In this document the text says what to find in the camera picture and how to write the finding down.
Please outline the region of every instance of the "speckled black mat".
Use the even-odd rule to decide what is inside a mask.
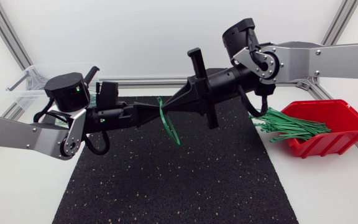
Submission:
[[[157,104],[156,97],[121,100]],[[181,146],[155,119],[110,131],[105,156],[85,148],[53,222],[297,223],[240,100],[216,110],[214,130],[206,117],[170,113]],[[91,137],[95,145],[100,139]]]

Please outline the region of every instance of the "green zip tie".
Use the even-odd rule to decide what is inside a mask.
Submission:
[[[261,131],[280,132],[279,137],[275,137],[270,142],[297,138],[308,140],[317,134],[330,133],[331,129],[327,128],[325,123],[318,121],[308,121],[300,118],[293,118],[283,114],[280,111],[268,108],[265,115],[261,117],[249,116],[251,119],[257,119],[264,123],[255,123],[254,126],[260,126]]]
[[[158,103],[160,104],[160,116],[161,116],[161,120],[162,120],[162,123],[164,124],[164,127],[165,129],[167,130],[168,132],[168,135],[170,136],[170,138],[172,139],[172,141],[180,146],[180,140],[179,140],[179,137],[178,137],[178,134],[177,132],[175,131],[175,128],[173,127],[173,124],[172,124],[172,121],[171,119],[169,118],[169,116],[167,114],[164,114],[163,111],[162,111],[162,99],[161,97],[157,97],[157,101]]]

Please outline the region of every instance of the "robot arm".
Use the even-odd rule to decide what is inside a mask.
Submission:
[[[222,101],[240,96],[249,113],[262,116],[267,110],[267,96],[273,94],[276,83],[318,76],[358,78],[354,76],[358,74],[358,44],[259,44],[254,28],[252,19],[244,19],[223,34],[231,68],[205,69],[201,50],[189,51],[195,75],[188,77],[186,85],[163,104],[163,112],[206,114],[208,126],[213,129],[219,126],[214,106]],[[103,155],[110,147],[106,131],[139,127],[160,116],[159,106],[118,101],[118,84],[111,82],[97,84],[96,106],[88,108],[88,83],[98,70],[93,67],[85,78],[69,73],[50,79],[44,87],[50,102],[34,116],[34,123],[0,118],[0,146],[31,149],[67,160],[84,141],[92,152]],[[246,93],[250,91],[262,97],[260,111],[248,100]],[[56,119],[67,126],[56,125]],[[96,149],[86,136],[96,132],[103,134],[102,150]]]

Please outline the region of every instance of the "transparent plastic bin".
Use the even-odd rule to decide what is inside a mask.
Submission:
[[[6,93],[21,108],[27,110],[35,100],[47,99],[44,86],[49,79],[71,72],[81,73],[85,77],[93,66],[97,65],[91,62],[31,65],[23,71],[21,77],[6,88]],[[96,89],[98,81],[98,73],[96,73],[89,84],[91,93]]]

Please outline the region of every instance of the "red storage bin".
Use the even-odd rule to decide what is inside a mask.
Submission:
[[[282,113],[300,119],[326,123],[331,133],[319,134],[305,141],[286,139],[294,155],[343,154],[358,141],[358,112],[343,100],[296,101]]]

